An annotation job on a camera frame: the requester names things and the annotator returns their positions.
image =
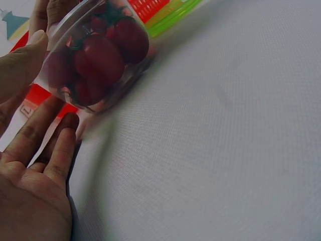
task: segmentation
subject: green plastic item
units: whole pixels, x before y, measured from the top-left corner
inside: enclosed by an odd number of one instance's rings
[[[164,31],[172,27],[186,14],[191,12],[202,0],[187,0],[178,9],[174,10],[162,20],[147,28],[148,33],[154,38],[162,34]]]

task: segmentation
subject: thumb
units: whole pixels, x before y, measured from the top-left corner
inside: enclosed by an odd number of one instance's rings
[[[48,45],[43,30],[35,32],[28,45],[0,58],[0,103],[27,88],[39,74]]]

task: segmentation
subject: finger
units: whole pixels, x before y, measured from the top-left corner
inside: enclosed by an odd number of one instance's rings
[[[30,88],[27,88],[5,103],[0,104],[0,137],[7,130],[13,115],[15,114],[17,108],[21,105],[22,101],[24,101],[29,90]]]
[[[38,172],[43,172],[44,168],[48,164],[52,152],[55,148],[57,139],[60,135],[60,132],[65,128],[71,128],[74,131],[77,130],[79,125],[79,117],[75,113],[67,113],[63,119],[60,121],[59,125],[55,129],[53,135],[45,146],[44,150],[41,152],[39,157],[35,160],[34,164],[30,166],[30,169],[33,169]]]
[[[47,30],[48,15],[47,6],[49,0],[37,0],[34,11],[29,21],[29,36],[33,35],[38,30]]]
[[[0,58],[0,103],[26,89],[39,74],[48,36],[40,30],[31,37],[29,44]]]
[[[60,22],[78,3],[78,0],[50,0],[47,7],[48,29]]]
[[[75,151],[75,143],[75,130],[71,128],[63,129],[58,137],[50,162],[44,170],[44,174],[64,190],[66,189],[66,180]]]
[[[63,106],[64,102],[54,96],[46,99],[20,129],[5,149],[5,153],[27,166],[38,151],[47,129]]]

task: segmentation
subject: white fabric surface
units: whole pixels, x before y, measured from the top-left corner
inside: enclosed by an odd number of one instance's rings
[[[75,240],[321,239],[321,1],[201,13],[84,142]]]

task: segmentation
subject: red cherry tomato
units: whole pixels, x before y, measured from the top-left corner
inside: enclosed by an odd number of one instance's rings
[[[107,37],[115,44],[128,63],[141,62],[148,53],[149,39],[146,31],[131,17],[120,19],[114,26],[114,33]]]
[[[105,34],[107,31],[107,21],[103,18],[91,16],[91,29],[99,34]]]
[[[60,51],[48,55],[43,70],[50,88],[60,89],[74,80],[74,68],[71,64],[71,51],[66,46]]]
[[[92,79],[79,79],[74,85],[72,99],[77,104],[91,106],[100,102],[107,93],[107,88]]]
[[[84,40],[82,48],[75,53],[74,65],[81,76],[98,78],[105,86],[119,81],[125,70],[120,52],[101,35],[91,35]]]

